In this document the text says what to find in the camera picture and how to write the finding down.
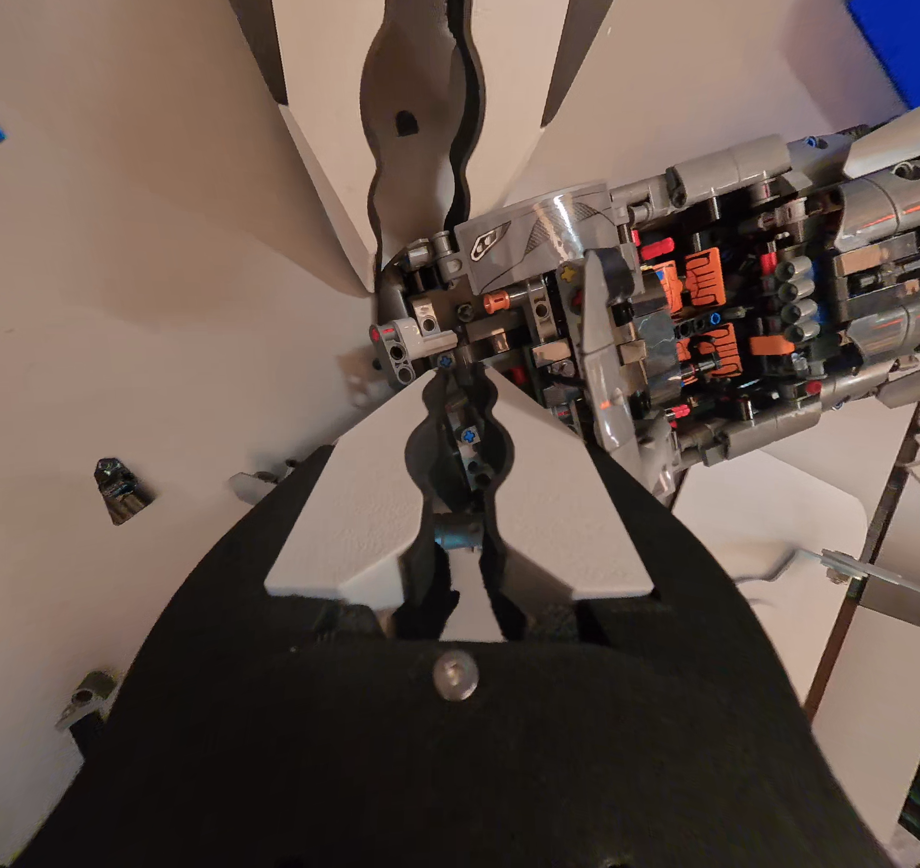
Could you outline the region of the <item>dark grey lego connector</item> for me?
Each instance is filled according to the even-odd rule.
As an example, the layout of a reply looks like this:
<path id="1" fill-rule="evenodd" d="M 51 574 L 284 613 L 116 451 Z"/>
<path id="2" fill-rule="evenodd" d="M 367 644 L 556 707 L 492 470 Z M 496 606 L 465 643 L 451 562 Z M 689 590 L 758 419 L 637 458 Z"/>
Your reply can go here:
<path id="1" fill-rule="evenodd" d="M 118 678 L 107 670 L 91 670 L 81 680 L 59 716 L 55 730 L 63 733 L 84 718 L 101 713 L 118 687 Z"/>

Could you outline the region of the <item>black triangular lego panel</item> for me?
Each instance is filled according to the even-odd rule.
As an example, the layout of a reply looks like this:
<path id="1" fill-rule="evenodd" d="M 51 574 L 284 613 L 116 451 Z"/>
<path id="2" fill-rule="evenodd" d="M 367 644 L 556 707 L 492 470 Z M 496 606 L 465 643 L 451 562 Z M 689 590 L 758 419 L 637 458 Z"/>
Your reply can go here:
<path id="1" fill-rule="evenodd" d="M 155 492 L 118 458 L 99 459 L 94 479 L 115 526 L 121 526 L 155 501 Z"/>

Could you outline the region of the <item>grey lego fender assembly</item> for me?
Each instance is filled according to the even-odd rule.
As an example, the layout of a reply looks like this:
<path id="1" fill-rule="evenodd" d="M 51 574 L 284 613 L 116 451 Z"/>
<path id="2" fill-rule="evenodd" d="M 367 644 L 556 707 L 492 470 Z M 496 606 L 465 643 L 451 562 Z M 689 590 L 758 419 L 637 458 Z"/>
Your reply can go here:
<path id="1" fill-rule="evenodd" d="M 227 480 L 236 498 L 247 506 L 257 506 L 299 465 L 298 460 L 285 460 L 277 471 L 237 472 Z"/>

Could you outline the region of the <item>white book stand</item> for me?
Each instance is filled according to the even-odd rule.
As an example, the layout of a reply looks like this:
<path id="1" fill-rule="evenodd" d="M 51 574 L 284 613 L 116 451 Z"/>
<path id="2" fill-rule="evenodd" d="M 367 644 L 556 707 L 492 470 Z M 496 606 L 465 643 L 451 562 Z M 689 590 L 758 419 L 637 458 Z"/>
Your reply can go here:
<path id="1" fill-rule="evenodd" d="M 883 588 L 918 612 L 918 574 L 881 561 L 917 481 L 910 439 L 849 463 L 842 483 L 755 451 L 689 471 L 673 510 L 753 608 L 811 720 L 856 619 L 857 599 Z"/>

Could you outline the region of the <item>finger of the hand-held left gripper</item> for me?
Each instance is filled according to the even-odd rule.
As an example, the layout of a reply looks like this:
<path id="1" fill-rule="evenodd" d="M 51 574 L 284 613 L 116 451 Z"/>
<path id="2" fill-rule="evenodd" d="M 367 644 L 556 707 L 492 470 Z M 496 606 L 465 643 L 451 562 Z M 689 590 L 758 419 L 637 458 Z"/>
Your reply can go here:
<path id="1" fill-rule="evenodd" d="M 568 9 L 569 0 L 446 0 L 463 83 L 445 230 L 504 204 L 531 159 Z"/>
<path id="2" fill-rule="evenodd" d="M 362 76 L 385 0 L 271 0 L 287 101 L 282 118 L 359 281 L 374 291 L 377 170 L 362 118 Z"/>

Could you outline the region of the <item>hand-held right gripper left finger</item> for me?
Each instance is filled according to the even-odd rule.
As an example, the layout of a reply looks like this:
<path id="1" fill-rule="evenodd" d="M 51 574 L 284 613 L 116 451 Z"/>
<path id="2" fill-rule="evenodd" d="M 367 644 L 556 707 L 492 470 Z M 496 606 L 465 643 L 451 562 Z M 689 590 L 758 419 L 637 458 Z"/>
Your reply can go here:
<path id="1" fill-rule="evenodd" d="M 458 605 L 435 540 L 447 374 L 429 370 L 331 449 L 264 586 L 395 616 L 401 639 L 439 640 Z"/>

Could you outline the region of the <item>grey lego car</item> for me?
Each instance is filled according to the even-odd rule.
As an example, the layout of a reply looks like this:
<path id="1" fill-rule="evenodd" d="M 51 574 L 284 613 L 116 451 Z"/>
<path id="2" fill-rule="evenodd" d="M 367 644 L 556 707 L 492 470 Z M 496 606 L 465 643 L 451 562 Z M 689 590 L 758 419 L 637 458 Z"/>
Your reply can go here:
<path id="1" fill-rule="evenodd" d="M 657 497 L 874 395 L 918 401 L 918 139 L 768 135 L 631 184 L 582 184 L 410 242 L 378 280 L 376 365 L 424 368 L 445 408 L 452 504 L 504 555 L 489 366 Z"/>

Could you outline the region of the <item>blue storage bin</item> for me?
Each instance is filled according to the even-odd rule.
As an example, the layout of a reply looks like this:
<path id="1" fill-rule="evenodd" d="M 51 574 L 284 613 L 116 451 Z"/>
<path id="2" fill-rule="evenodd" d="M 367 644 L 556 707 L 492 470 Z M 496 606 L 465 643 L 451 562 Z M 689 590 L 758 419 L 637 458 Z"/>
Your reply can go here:
<path id="1" fill-rule="evenodd" d="M 847 7 L 895 92 L 919 106 L 919 0 L 847 0 Z"/>

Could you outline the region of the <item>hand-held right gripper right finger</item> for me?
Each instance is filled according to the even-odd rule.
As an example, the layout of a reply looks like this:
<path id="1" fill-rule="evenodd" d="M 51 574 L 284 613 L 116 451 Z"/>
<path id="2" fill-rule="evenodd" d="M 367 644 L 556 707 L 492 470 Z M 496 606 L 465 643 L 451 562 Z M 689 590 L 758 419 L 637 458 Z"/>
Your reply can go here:
<path id="1" fill-rule="evenodd" d="M 522 640 L 547 609 L 648 598 L 653 581 L 582 439 L 486 368 L 478 396 L 484 496 L 480 571 L 501 640 Z"/>

